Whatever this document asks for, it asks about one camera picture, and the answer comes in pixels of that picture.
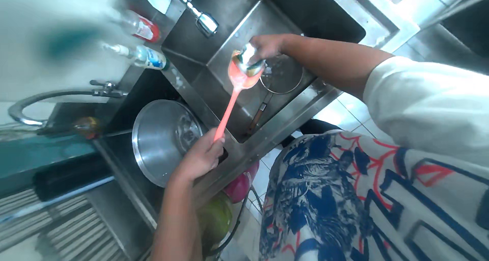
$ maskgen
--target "graphic print shirt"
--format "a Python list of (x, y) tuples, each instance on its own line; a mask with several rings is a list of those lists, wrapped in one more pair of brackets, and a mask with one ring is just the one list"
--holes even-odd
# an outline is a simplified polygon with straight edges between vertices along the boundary
[(395, 144), (306, 135), (270, 171), (260, 260), (488, 260), (489, 77), (395, 57), (363, 99)]

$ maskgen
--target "stainless steel pot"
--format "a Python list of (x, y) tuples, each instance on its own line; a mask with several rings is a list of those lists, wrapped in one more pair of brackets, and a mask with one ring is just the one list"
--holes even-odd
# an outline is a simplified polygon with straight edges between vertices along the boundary
[(166, 187), (170, 174), (202, 136), (202, 128), (183, 104), (157, 100), (148, 103), (132, 127), (132, 150), (144, 176)]

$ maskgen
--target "wooden handle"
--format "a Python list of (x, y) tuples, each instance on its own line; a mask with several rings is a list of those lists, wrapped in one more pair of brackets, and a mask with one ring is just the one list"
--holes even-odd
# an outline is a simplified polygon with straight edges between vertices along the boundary
[(250, 125), (248, 127), (247, 135), (253, 134), (253, 130), (255, 130), (256, 124), (260, 120), (262, 114), (263, 114), (263, 110), (258, 109), (258, 111), (256, 112), (256, 114), (253, 118), (253, 121), (250, 123)]

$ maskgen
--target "pink spatula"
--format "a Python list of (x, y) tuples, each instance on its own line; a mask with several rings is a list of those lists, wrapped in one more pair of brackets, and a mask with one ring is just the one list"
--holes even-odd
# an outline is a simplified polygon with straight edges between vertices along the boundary
[(229, 62), (227, 74), (229, 75), (229, 79), (233, 84), (233, 93), (231, 95), (231, 99), (229, 100), (229, 104), (227, 105), (226, 111), (224, 112), (223, 119), (221, 120), (221, 123), (217, 127), (216, 135), (214, 136), (214, 141), (216, 141), (217, 139), (223, 136), (224, 129), (226, 128), (227, 121), (229, 120), (229, 115), (231, 115), (231, 111), (233, 110), (234, 104), (236, 102), (236, 99), (238, 98), (238, 95), (240, 95), (241, 90), (252, 88), (258, 82), (264, 70), (264, 67), (260, 67), (260, 69), (258, 69), (257, 74), (253, 75), (252, 77), (249, 77), (248, 76), (249, 73), (253, 73), (253, 72), (247, 71), (248, 73), (247, 75), (237, 65), (240, 63), (242, 64), (242, 61), (240, 62), (238, 59), (236, 59), (237, 55), (239, 54), (240, 52), (235, 50), (231, 57), (231, 61)]

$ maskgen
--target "kitchen faucet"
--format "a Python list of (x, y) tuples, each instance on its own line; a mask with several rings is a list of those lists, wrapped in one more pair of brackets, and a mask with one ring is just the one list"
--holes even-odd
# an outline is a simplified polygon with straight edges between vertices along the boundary
[(217, 33), (217, 28), (219, 27), (219, 23), (208, 13), (200, 12), (197, 10), (192, 3), (188, 0), (180, 0), (184, 3), (187, 8), (190, 9), (192, 14), (194, 14), (197, 21), (195, 25), (197, 28), (204, 34), (205, 37), (209, 38)]
[(23, 123), (28, 126), (44, 127), (47, 120), (35, 120), (30, 118), (22, 112), (24, 108), (33, 104), (34, 102), (39, 102), (48, 98), (57, 97), (60, 95), (93, 95), (96, 97), (110, 97), (110, 98), (121, 98), (127, 95), (126, 92), (116, 90), (117, 84), (112, 81), (107, 81), (105, 83), (99, 83), (96, 80), (90, 81), (91, 85), (102, 86), (102, 89), (92, 89), (92, 90), (57, 90), (45, 93), (40, 93), (33, 95), (31, 97), (25, 98), (13, 104), (8, 108), (8, 114), (12, 119)]

